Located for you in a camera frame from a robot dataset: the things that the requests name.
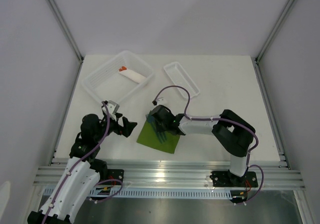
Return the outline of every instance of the green cloth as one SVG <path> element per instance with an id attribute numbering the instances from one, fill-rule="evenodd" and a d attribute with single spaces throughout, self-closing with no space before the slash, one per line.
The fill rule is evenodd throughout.
<path id="1" fill-rule="evenodd" d="M 165 135 L 166 141 L 161 143 L 151 124 L 145 121 L 136 142 L 159 151 L 173 154 L 175 153 L 180 135 L 172 135 L 169 132 L 165 132 Z"/>

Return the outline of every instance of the white tray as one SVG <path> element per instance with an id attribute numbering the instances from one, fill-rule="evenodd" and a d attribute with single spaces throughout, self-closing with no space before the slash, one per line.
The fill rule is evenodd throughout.
<path id="1" fill-rule="evenodd" d="M 146 77 L 145 81 L 138 84 L 119 74 L 118 70 L 122 66 L 143 75 Z M 129 51 L 123 51 L 103 63 L 89 74 L 81 84 L 99 104 L 105 100 L 112 100 L 120 104 L 142 89 L 153 75 L 153 69 L 145 61 Z"/>
<path id="2" fill-rule="evenodd" d="M 181 66 L 179 62 L 167 64 L 163 67 L 163 69 L 165 70 L 171 81 L 174 83 L 174 85 L 181 86 L 188 90 L 190 94 L 190 99 L 200 94 L 200 89 L 190 78 L 188 73 L 185 71 L 185 69 Z M 188 95 L 184 90 L 179 88 L 178 91 L 180 92 L 183 98 L 188 99 Z"/>

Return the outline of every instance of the metal floor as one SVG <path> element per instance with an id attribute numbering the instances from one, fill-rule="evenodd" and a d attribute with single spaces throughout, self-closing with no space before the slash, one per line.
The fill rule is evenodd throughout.
<path id="1" fill-rule="evenodd" d="M 74 224 L 157 223 L 302 224 L 302 220 L 292 191 L 263 191 L 247 206 L 236 207 L 222 200 L 113 198 L 100 204 L 85 201 Z"/>

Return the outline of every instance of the white table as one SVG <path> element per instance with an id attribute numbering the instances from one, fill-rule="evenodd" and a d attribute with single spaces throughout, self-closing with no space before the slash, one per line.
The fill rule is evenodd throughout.
<path id="1" fill-rule="evenodd" d="M 110 55 L 87 55 L 79 75 L 70 109 L 56 150 L 56 158 L 68 158 L 82 117 L 89 113 L 102 116 L 98 105 L 83 89 L 81 81 L 100 66 Z M 178 61 L 198 85 L 201 94 L 191 100 L 188 114 L 208 116 L 231 109 L 256 129 L 259 146 L 252 152 L 251 161 L 279 161 L 278 150 L 267 117 L 267 112 L 249 56 L 167 56 L 141 55 L 155 70 L 155 77 L 132 98 L 120 104 L 118 112 L 129 121 L 138 122 L 128 138 L 109 135 L 101 145 L 98 158 L 121 160 L 171 161 L 229 161 L 229 153 L 214 136 L 181 136 L 174 154 L 168 154 L 136 143 L 145 122 L 145 114 L 152 108 L 152 100 L 165 86 L 172 85 L 163 66 Z M 168 100 L 174 114 L 183 113 L 186 100 L 175 89 L 161 95 Z"/>

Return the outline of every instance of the white wall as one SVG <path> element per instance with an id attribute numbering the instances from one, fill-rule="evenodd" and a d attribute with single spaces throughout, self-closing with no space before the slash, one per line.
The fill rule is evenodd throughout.
<path id="1" fill-rule="evenodd" d="M 56 0 L 84 54 L 257 56 L 287 0 Z"/>
<path id="2" fill-rule="evenodd" d="M 320 0 L 298 0 L 261 68 L 293 168 L 320 222 Z"/>
<path id="3" fill-rule="evenodd" d="M 0 185 L 12 184 L 1 223 L 19 224 L 79 65 L 45 0 L 0 0 L 0 17 Z"/>

